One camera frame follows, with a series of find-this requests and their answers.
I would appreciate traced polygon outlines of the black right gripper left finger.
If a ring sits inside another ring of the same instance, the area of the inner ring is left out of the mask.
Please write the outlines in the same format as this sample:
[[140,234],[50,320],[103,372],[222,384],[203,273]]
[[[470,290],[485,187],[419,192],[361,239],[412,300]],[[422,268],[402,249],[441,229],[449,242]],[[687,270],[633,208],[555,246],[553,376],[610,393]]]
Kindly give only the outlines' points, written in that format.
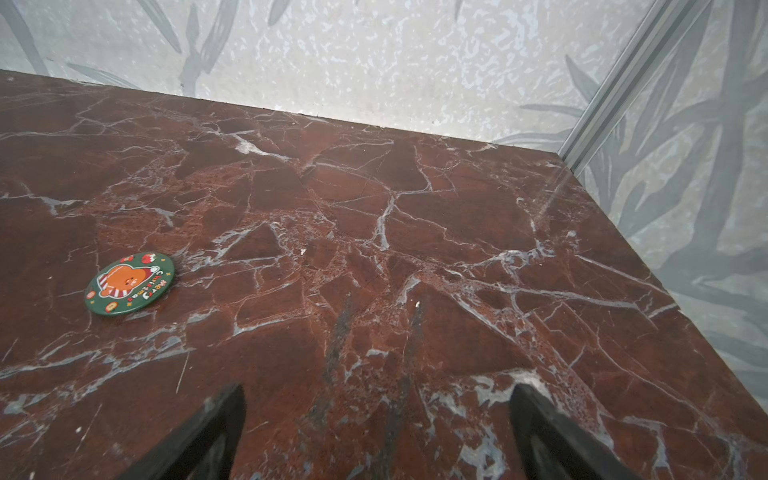
[[228,479],[246,417],[243,387],[232,384],[119,475],[121,479]]

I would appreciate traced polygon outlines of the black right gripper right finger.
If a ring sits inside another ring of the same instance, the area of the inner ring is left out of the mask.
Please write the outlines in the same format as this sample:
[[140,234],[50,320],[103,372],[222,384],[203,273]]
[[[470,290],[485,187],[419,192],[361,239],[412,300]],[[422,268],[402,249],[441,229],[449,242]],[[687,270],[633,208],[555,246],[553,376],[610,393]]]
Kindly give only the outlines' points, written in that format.
[[528,479],[636,479],[590,433],[534,386],[518,384],[509,402],[518,455]]

